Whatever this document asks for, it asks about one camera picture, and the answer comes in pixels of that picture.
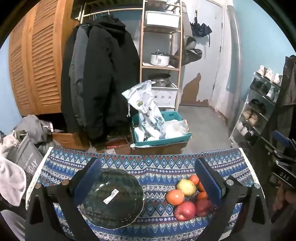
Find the person's right hand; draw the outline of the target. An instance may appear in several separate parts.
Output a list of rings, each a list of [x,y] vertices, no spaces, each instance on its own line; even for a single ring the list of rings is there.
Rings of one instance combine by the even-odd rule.
[[[279,184],[280,184],[280,187],[277,191],[277,195],[273,204],[273,211],[282,209],[285,201],[292,205],[296,204],[295,191],[290,191],[290,190],[285,191],[283,188],[283,183],[279,182]]]

